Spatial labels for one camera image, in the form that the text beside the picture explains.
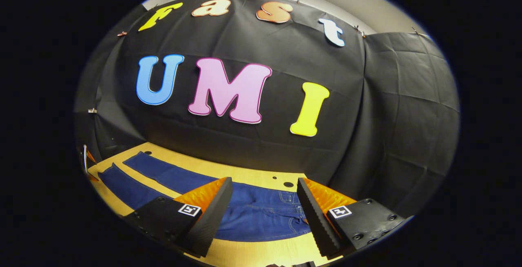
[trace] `blue letter u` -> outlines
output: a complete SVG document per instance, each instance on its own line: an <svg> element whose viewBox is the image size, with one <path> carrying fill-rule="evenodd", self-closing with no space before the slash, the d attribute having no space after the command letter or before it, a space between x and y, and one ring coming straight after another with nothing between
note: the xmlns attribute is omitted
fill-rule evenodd
<svg viewBox="0 0 522 267"><path fill-rule="evenodd" d="M160 105L166 102L174 90L174 80L176 79L177 65L183 62L181 55L167 55L164 57L165 72L164 81L158 92L150 90L150 76L153 73L153 66L158 63L156 56L143 57L139 61L138 81L136 81L136 94L145 104Z"/></svg>

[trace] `letter m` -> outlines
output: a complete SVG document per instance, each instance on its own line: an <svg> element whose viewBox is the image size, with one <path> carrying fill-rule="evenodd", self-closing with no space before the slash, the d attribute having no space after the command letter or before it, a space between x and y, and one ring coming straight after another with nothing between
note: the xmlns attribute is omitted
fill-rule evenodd
<svg viewBox="0 0 522 267"><path fill-rule="evenodd" d="M272 69L260 64L248 64L230 83L223 66L217 58L203 58L196 63L200 72L194 102L188 111L196 115L209 115L208 96L212 99L216 114L225 114L232 101L237 97L235 109L230 117L246 124L261 122L259 101L266 79L272 75Z"/></svg>

